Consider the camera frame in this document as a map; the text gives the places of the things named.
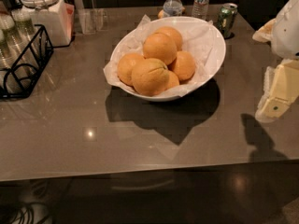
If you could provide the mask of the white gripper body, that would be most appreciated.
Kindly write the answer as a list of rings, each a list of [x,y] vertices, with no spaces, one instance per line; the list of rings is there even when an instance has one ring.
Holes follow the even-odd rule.
[[[277,14],[271,46],[281,58],[299,58],[299,0],[289,0]]]

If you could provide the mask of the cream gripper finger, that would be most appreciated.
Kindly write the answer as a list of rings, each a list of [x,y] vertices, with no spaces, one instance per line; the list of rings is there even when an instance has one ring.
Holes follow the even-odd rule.
[[[276,68],[268,66],[255,118],[260,122],[279,119],[298,97],[299,61],[284,59]]]
[[[275,19],[268,21],[265,25],[263,25],[258,31],[256,31],[253,34],[252,39],[263,43],[269,42],[271,40],[272,29],[275,22]]]

